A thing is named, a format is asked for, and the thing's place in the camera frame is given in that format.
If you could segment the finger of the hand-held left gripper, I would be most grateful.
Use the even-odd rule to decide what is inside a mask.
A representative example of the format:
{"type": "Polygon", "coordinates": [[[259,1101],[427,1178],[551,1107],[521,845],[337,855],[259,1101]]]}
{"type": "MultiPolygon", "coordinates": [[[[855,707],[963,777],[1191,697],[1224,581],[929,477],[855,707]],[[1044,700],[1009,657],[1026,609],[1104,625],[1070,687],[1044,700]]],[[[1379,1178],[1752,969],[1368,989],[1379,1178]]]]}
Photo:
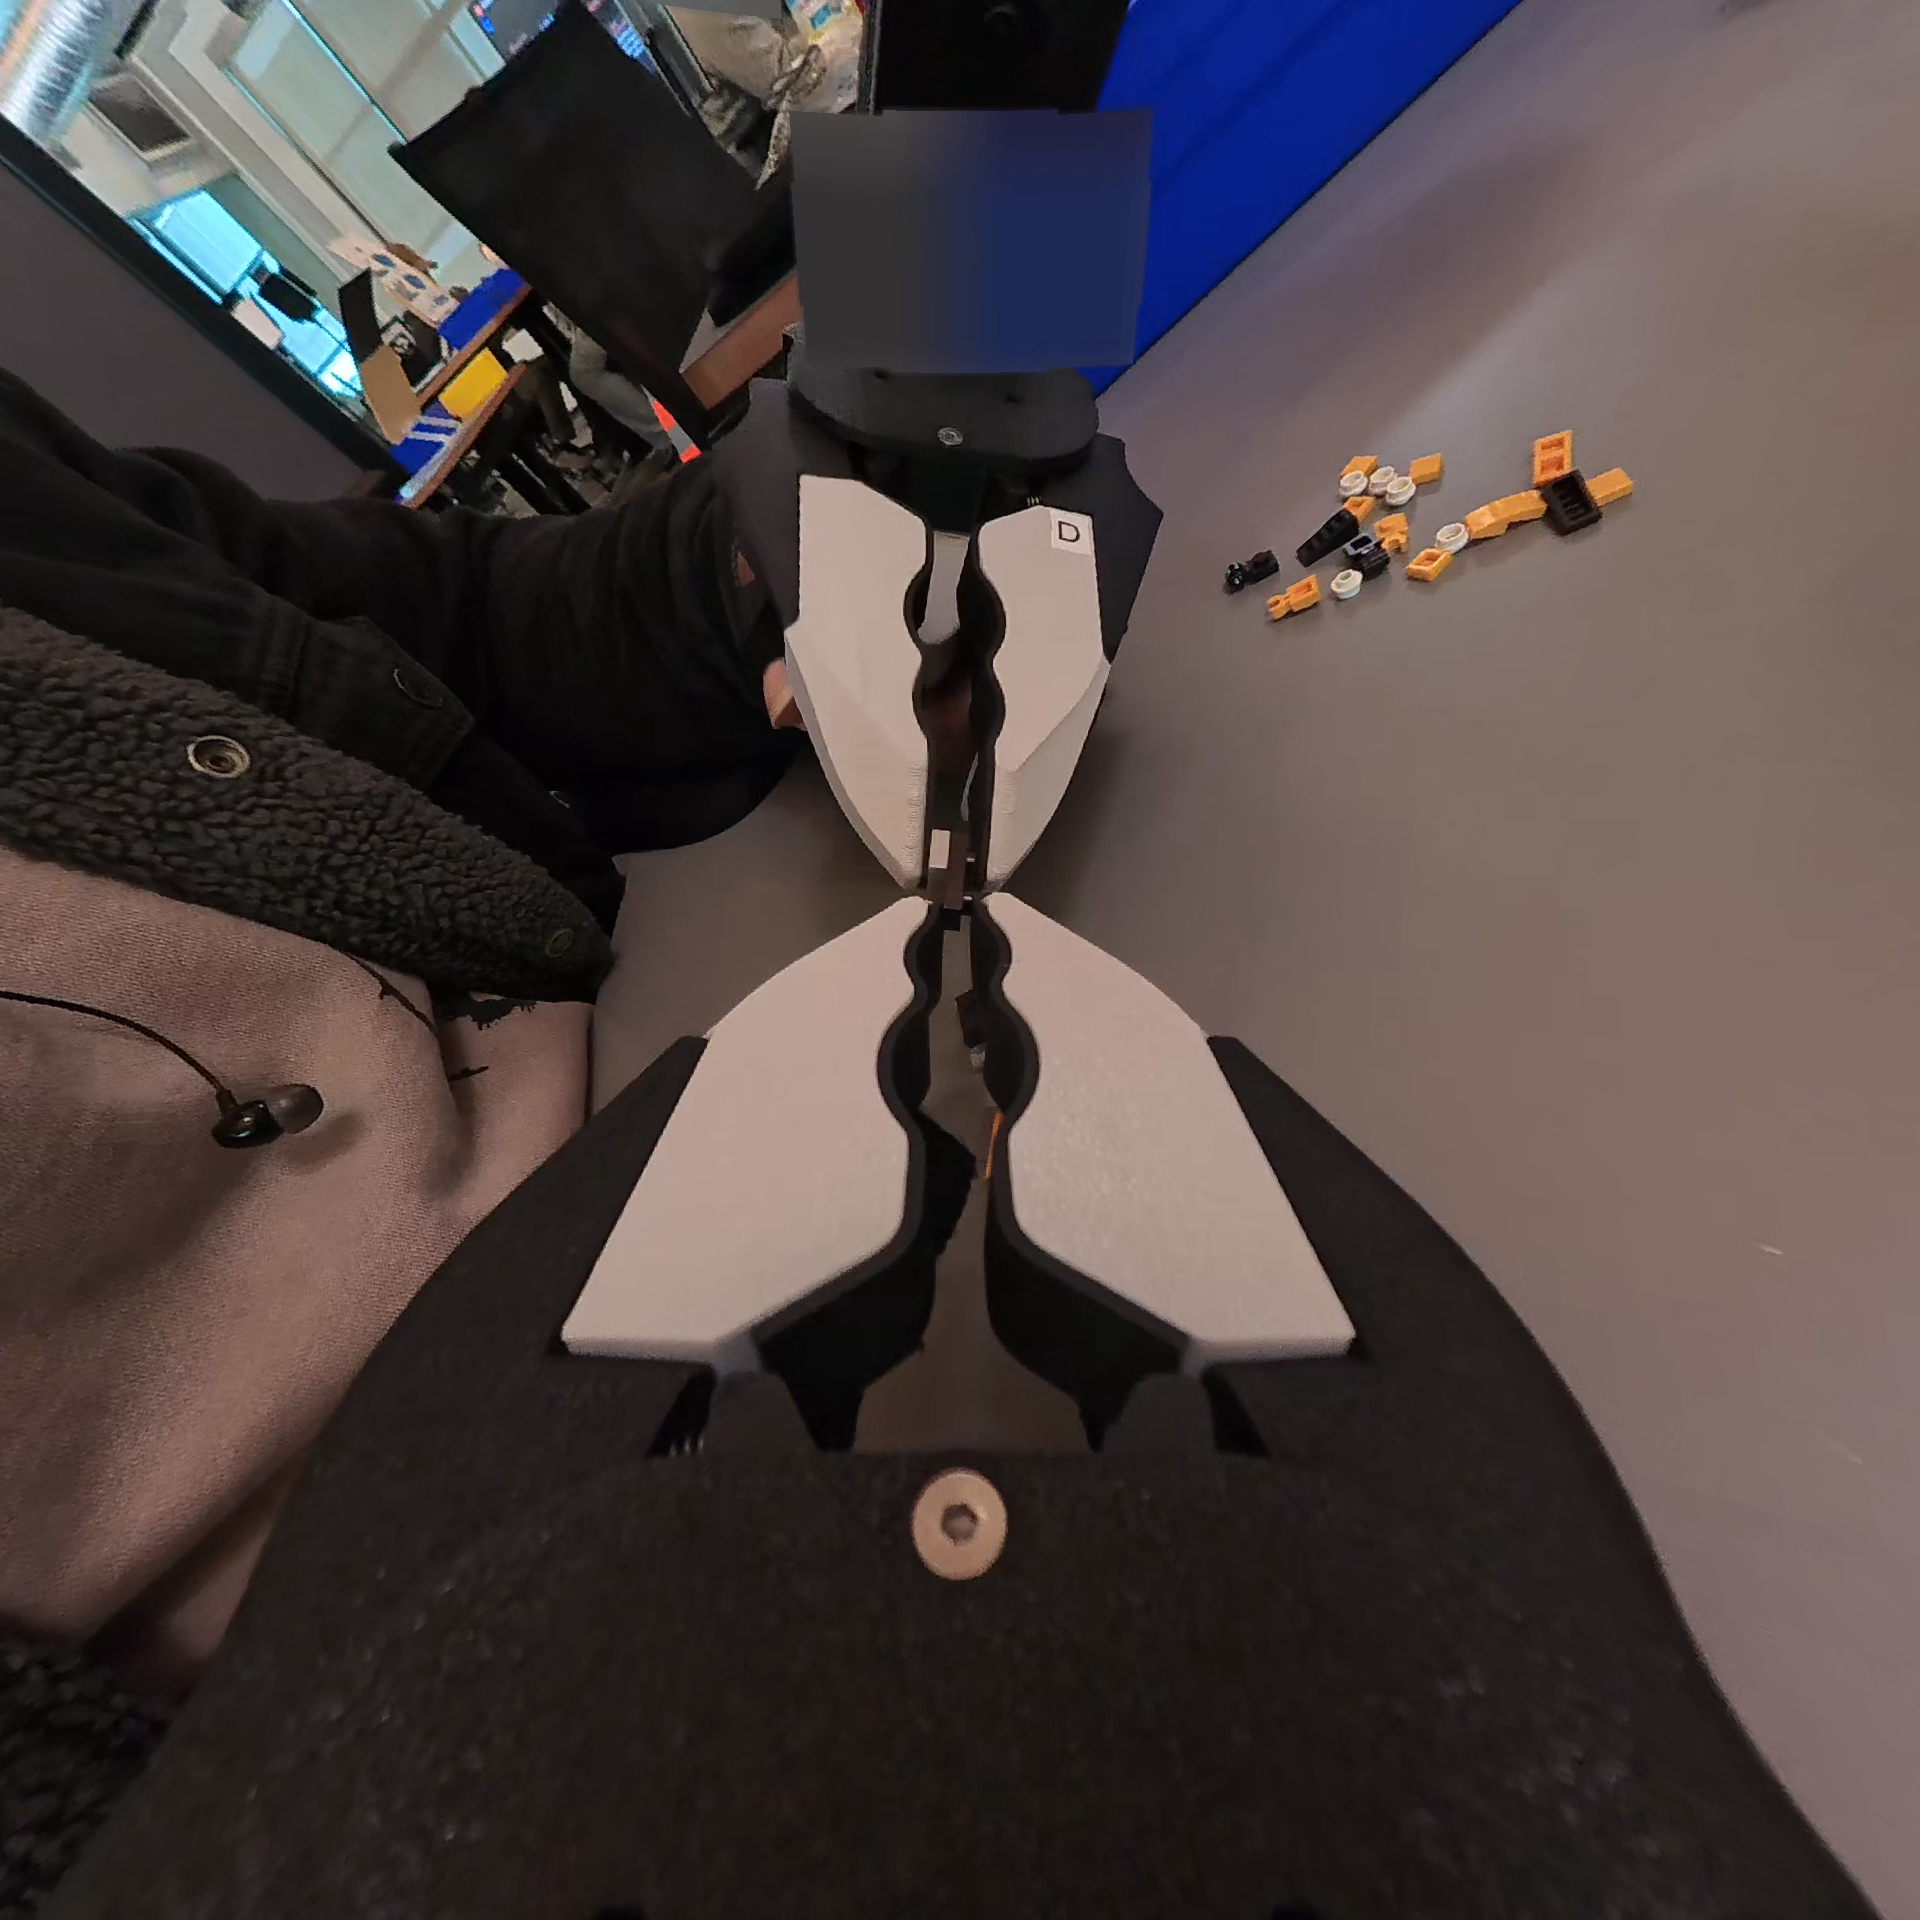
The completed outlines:
{"type": "Polygon", "coordinates": [[[1000,890],[1058,812],[1110,683],[1094,520],[1026,507],[988,521],[963,581],[970,890],[1000,890]]]}
{"type": "Polygon", "coordinates": [[[904,890],[927,882],[953,772],[961,575],[961,535],[855,477],[803,475],[785,669],[833,794],[904,890]]]}

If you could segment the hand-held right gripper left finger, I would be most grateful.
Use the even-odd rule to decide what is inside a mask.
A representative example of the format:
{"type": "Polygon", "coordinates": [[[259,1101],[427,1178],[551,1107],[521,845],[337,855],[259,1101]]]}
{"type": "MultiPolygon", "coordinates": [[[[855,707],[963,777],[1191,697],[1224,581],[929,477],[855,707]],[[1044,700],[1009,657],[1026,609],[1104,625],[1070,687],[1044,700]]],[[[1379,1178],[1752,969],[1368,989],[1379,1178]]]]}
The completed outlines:
{"type": "Polygon", "coordinates": [[[570,1355],[771,1375],[849,1452],[922,1349],[971,1155],[923,1104],[945,914],[899,900],[775,973],[705,1040],[583,1291],[570,1355]]]}

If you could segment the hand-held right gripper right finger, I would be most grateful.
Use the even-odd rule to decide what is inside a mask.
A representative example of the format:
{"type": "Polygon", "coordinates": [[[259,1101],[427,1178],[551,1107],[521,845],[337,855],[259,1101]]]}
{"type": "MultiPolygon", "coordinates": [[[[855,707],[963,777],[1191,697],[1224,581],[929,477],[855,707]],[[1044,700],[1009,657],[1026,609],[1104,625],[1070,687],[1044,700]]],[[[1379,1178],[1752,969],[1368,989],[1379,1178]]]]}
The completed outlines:
{"type": "Polygon", "coordinates": [[[1355,1325],[1206,1028],[1012,896],[979,905],[993,1331],[1102,1442],[1148,1378],[1343,1360],[1355,1325]]]}

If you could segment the blue plastic bin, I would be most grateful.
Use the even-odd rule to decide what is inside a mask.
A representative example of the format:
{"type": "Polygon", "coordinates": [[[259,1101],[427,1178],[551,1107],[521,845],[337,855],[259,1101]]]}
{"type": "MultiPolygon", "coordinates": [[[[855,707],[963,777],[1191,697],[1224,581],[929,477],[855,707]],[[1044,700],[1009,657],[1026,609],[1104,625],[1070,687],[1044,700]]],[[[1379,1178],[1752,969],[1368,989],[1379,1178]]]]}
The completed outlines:
{"type": "Polygon", "coordinates": [[[1153,113],[1146,354],[1512,3],[1139,3],[1099,105],[1153,113]]]}

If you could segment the person's left forearm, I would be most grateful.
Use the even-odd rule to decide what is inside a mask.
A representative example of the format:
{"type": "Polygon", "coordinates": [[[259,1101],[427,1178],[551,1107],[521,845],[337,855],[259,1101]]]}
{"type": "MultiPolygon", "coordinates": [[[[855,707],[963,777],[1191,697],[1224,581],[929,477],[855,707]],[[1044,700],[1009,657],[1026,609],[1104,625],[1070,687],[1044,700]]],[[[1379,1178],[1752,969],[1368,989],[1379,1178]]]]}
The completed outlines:
{"type": "Polygon", "coordinates": [[[742,826],[800,756],[768,704],[777,607],[713,460],[576,517],[426,514],[465,571],[452,683],[612,857],[742,826]]]}

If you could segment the pile of mixed small lego pieces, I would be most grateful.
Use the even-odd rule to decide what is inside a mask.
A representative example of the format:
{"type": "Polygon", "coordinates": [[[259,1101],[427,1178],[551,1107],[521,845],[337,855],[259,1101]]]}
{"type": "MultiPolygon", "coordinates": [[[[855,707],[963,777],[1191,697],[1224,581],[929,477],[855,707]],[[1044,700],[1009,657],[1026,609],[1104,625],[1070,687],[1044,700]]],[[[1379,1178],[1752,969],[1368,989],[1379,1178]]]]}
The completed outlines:
{"type": "Polygon", "coordinates": [[[1633,473],[1618,464],[1584,468],[1576,433],[1554,431],[1531,442],[1522,487],[1420,528],[1416,507],[1446,477],[1442,453],[1406,467],[1374,453],[1351,458],[1335,481],[1332,514],[1290,555],[1257,549],[1224,568],[1224,595],[1265,592],[1265,617],[1283,625],[1326,603],[1351,603],[1391,578],[1432,587],[1463,555],[1521,528],[1544,525],[1558,537],[1590,533],[1638,490],[1633,473]]]}

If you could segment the black monitor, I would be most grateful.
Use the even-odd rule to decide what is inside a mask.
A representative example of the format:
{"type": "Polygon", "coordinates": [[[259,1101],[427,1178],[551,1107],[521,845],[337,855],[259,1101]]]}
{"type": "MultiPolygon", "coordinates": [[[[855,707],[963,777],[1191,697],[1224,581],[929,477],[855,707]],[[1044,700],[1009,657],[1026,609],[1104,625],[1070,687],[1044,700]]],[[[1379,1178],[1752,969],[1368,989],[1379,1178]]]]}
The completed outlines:
{"type": "Polygon", "coordinates": [[[707,449],[687,349],[713,269],[755,211],[750,173],[583,5],[391,149],[478,243],[586,330],[707,449]]]}

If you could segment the cluttered office desk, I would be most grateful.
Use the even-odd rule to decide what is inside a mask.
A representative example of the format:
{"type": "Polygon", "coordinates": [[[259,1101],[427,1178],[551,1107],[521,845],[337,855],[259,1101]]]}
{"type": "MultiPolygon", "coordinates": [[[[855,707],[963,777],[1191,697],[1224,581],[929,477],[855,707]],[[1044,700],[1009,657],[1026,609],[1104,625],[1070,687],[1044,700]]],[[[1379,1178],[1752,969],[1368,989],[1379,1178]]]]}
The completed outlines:
{"type": "MultiPolygon", "coordinates": [[[[561,372],[567,341],[534,287],[497,269],[448,311],[452,347],[418,381],[391,344],[359,369],[364,400],[391,447],[371,490],[409,509],[444,501],[455,483],[499,473],[539,512],[583,512],[586,497],[539,451],[536,371],[561,372]]],[[[650,388],[679,464],[698,461],[737,419],[755,377],[779,367],[800,330],[800,280],[788,272],[730,324],[703,321],[684,369],[650,388]]]]}

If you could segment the beige cloth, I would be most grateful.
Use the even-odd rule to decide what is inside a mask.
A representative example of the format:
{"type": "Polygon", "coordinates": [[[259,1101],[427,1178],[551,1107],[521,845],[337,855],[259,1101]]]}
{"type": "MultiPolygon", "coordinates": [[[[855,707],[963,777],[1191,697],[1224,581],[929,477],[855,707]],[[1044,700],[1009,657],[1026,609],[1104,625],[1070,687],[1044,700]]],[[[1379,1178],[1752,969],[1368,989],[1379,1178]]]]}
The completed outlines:
{"type": "Polygon", "coordinates": [[[393,1320],[586,1122],[592,1018],[438,1021],[393,967],[16,853],[2,907],[7,989],[324,1101],[224,1149],[166,1048],[6,1001],[6,1628],[179,1693],[393,1320]]]}

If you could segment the person's black sweater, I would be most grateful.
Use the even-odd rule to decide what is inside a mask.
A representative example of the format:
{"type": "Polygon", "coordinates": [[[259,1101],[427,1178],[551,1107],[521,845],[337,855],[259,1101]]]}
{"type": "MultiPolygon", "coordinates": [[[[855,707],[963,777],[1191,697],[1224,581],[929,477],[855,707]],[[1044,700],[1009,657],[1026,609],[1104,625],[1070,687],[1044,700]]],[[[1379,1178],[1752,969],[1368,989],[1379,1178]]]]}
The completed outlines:
{"type": "Polygon", "coordinates": [[[6,609],[217,688],[529,855],[612,931],[559,792],[606,741],[618,521],[273,501],[2,375],[6,609]]]}

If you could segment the black wired earphone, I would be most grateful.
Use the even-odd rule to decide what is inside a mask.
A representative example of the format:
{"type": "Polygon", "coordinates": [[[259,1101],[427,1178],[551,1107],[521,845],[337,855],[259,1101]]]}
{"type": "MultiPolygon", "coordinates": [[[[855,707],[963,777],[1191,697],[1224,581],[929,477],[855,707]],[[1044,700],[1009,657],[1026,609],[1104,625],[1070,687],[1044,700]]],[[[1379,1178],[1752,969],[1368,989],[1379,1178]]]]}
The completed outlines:
{"type": "Polygon", "coordinates": [[[224,1149],[251,1149],[262,1146],[275,1146],[282,1138],[305,1135],[324,1113],[322,1092],[310,1084],[282,1084],[275,1089],[239,1092],[180,1043],[163,1035],[158,1028],[144,1021],[137,1021],[128,1016],[118,1016],[90,1001],[18,989],[2,989],[2,1001],[83,1018],[96,1025],[111,1025],[168,1052],[177,1063],[180,1063],[180,1067],[190,1071],[210,1092],[217,1108],[217,1120],[210,1128],[210,1138],[224,1149]]]}

